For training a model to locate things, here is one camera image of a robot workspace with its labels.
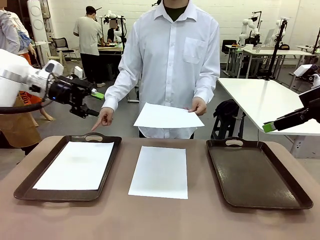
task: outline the stack of paper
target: stack of paper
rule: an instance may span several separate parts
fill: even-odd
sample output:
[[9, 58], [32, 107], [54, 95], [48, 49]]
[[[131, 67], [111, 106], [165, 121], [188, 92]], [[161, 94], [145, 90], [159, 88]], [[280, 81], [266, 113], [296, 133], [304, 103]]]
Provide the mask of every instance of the stack of paper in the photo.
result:
[[203, 127], [204, 124], [194, 112], [171, 106], [146, 103], [134, 126], [156, 129], [181, 129]]
[[188, 199], [186, 150], [142, 146], [128, 194]]
[[114, 143], [68, 142], [34, 185], [38, 190], [97, 190]]

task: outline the brown apron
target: brown apron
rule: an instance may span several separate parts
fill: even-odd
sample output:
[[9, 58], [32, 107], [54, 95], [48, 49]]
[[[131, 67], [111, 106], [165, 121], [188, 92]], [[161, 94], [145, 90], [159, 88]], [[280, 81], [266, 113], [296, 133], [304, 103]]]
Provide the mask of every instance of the brown apron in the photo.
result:
[[[24, 106], [20, 96], [16, 97], [14, 106]], [[29, 113], [0, 114], [0, 131], [15, 148], [29, 147], [41, 141]]]

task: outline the shirt collar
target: shirt collar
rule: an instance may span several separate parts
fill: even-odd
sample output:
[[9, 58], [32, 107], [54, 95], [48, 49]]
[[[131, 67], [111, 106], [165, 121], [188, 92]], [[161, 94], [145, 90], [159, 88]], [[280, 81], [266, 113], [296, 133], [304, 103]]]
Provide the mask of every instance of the shirt collar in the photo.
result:
[[[165, 6], [164, 6], [164, 0], [161, 1], [160, 5], [156, 7], [154, 12], [154, 19], [164, 16], [168, 17], [168, 14], [166, 12]], [[178, 18], [179, 21], [184, 21], [186, 19], [193, 19], [197, 21], [198, 15], [197, 15], [197, 9], [196, 6], [192, 3], [192, 0], [189, 0], [188, 6], [186, 7], [184, 13]]]

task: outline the black cap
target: black cap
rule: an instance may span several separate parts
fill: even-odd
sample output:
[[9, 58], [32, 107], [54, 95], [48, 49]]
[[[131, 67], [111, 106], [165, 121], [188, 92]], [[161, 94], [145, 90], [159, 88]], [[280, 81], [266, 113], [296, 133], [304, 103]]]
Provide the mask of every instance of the black cap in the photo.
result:
[[87, 15], [92, 15], [97, 13], [96, 9], [93, 6], [87, 6], [85, 10]]

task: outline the tray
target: tray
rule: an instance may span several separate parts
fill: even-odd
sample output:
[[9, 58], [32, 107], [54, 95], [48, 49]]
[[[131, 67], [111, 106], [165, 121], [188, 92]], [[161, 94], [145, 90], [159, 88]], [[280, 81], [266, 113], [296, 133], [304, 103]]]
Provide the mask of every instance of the tray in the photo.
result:
[[302, 210], [314, 205], [268, 145], [231, 137], [206, 142], [228, 204], [236, 208]]
[[[89, 140], [89, 136], [99, 136], [102, 140]], [[90, 202], [97, 199], [105, 185], [108, 173], [118, 152], [121, 137], [104, 136], [100, 133], [88, 133], [83, 136], [64, 136], [52, 151], [39, 163], [39, 165], [29, 174], [29, 176], [14, 191], [14, 197], [20, 200], [31, 200], [41, 202]], [[45, 173], [51, 163], [56, 159], [68, 142], [88, 142], [88, 143], [114, 143], [110, 159], [106, 165], [98, 190], [38, 190], [33, 186]]]

